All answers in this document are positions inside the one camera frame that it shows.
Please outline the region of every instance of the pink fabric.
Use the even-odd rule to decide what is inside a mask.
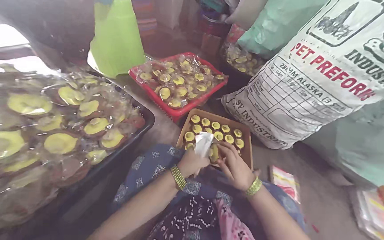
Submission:
[[[215,201],[222,240],[255,240],[248,227],[232,213],[223,199]]]

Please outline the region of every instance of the hand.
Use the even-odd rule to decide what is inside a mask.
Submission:
[[[217,147],[221,151],[221,155],[225,156],[224,159],[220,158],[217,160],[221,170],[235,188],[246,191],[254,182],[256,176],[238,155],[236,148],[232,144],[219,142]]]
[[[206,167],[210,164],[210,159],[202,158],[195,154],[193,148],[188,148],[183,155],[177,167],[184,178],[191,176],[192,174],[197,175],[201,168]]]

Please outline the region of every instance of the wooden tray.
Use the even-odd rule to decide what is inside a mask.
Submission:
[[[190,119],[193,115],[198,115],[201,119],[208,118],[211,122],[214,122],[214,121],[219,122],[220,125],[226,124],[231,128],[231,130],[233,129],[241,130],[242,131],[241,138],[244,140],[244,148],[241,151],[242,153],[241,157],[244,160],[244,162],[250,167],[250,169],[253,169],[253,152],[251,151],[251,133],[248,126],[232,121],[225,117],[220,117],[219,115],[197,109],[197,108],[192,109],[189,112],[188,117],[186,118],[185,125],[183,125],[182,132],[180,132],[179,140],[177,141],[176,146],[178,148],[184,147],[184,135],[187,131],[190,131],[191,129]]]

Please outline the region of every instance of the woman's right hand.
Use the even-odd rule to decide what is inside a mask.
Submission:
[[[221,170],[235,188],[246,191],[252,185],[256,176],[238,155],[236,148],[232,144],[219,142],[217,147],[224,157],[217,160]]]

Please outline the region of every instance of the red plastic basket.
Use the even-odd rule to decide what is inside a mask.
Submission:
[[[177,54],[177,55],[174,55],[174,56],[171,56],[171,57],[167,57],[167,58],[163,58],[161,59],[160,61],[161,62],[164,62],[164,61],[170,61],[170,60],[173,60],[173,59],[177,59],[179,58],[180,55],[185,55],[185,56],[188,56],[188,57],[196,57],[198,58],[198,60],[204,64],[204,65],[207,65],[211,68],[212,71],[218,73],[218,74],[222,74],[219,70],[217,70],[213,65],[211,65],[211,63],[205,61],[204,59],[200,58],[199,56],[196,56],[195,54],[193,54],[192,52],[185,52],[185,53],[181,53],[181,54]],[[148,95],[151,97],[151,99],[158,105],[158,107],[163,110],[168,117],[171,118],[171,120],[173,120],[173,122],[177,122],[177,120],[187,114],[192,108],[195,108],[196,106],[198,106],[200,103],[206,101],[213,93],[215,93],[217,90],[219,90],[221,87],[223,87],[224,85],[227,84],[227,80],[228,78],[226,77],[226,79],[217,84],[215,87],[213,87],[213,89],[211,89],[208,93],[200,96],[199,98],[193,100],[193,101],[190,101],[188,104],[186,104],[185,106],[183,106],[182,108],[180,109],[173,109],[171,107],[169,107],[165,102],[163,102],[163,100],[160,98],[160,96],[158,96],[153,90],[151,87],[149,87],[149,85],[146,84],[145,81],[142,81],[142,82],[139,82],[137,81],[137,78],[138,76],[136,75],[138,69],[140,68],[140,66],[137,66],[137,67],[133,67],[131,68],[128,73],[129,75],[148,93]]]

